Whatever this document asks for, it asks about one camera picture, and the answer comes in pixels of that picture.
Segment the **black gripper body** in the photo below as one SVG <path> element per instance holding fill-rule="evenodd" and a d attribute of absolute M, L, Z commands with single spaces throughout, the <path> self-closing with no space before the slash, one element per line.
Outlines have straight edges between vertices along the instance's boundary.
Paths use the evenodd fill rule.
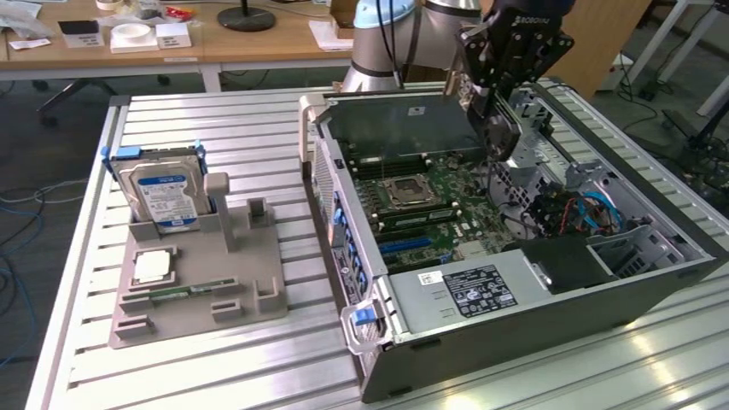
<path fill-rule="evenodd" d="M 562 18 L 570 10 L 570 1 L 493 1 L 482 17 L 490 46 L 506 47 L 514 34 L 522 39 L 542 34 L 541 40 L 549 44 L 561 34 Z"/>

